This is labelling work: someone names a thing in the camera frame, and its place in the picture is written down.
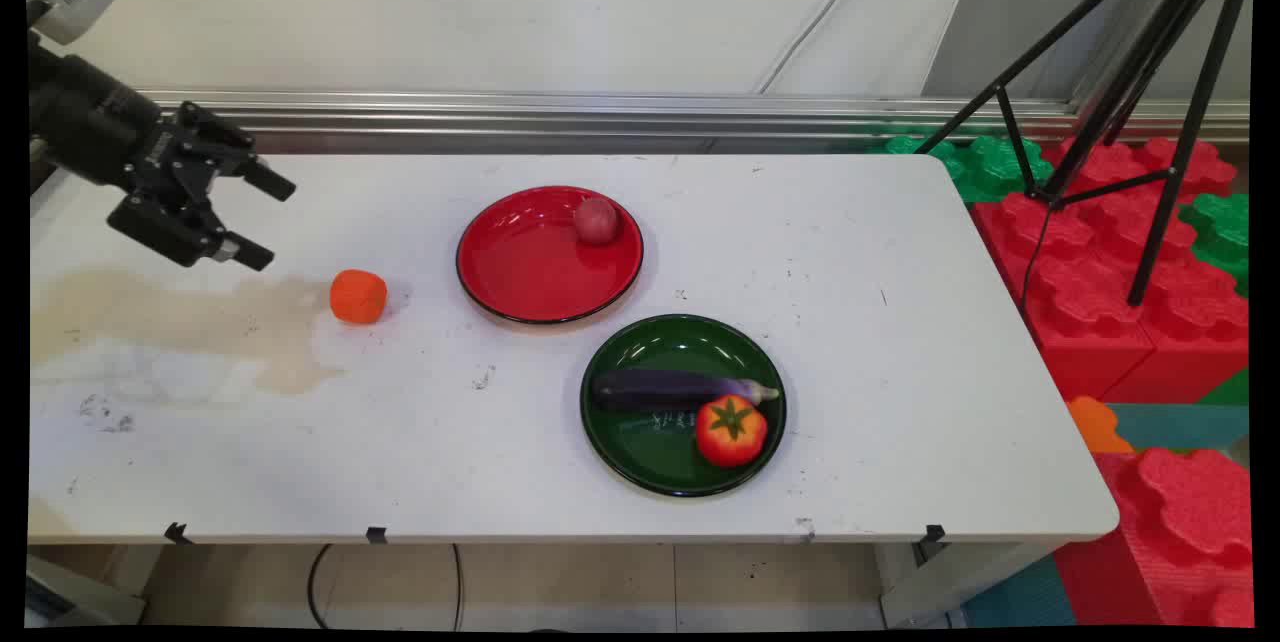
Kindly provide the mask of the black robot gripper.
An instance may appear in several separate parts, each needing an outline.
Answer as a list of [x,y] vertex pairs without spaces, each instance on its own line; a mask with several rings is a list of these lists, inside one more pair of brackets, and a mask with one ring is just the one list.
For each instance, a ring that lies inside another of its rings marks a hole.
[[177,124],[186,136],[183,153],[273,200],[289,200],[297,187],[261,159],[255,136],[192,101],[166,115],[96,65],[76,55],[59,58],[42,42],[28,43],[28,90],[29,133],[51,147],[54,162],[92,185],[123,192],[108,217],[115,231],[187,269],[200,260],[252,270],[274,262],[274,251],[230,231],[170,178],[150,187],[127,169],[150,153],[165,124]]

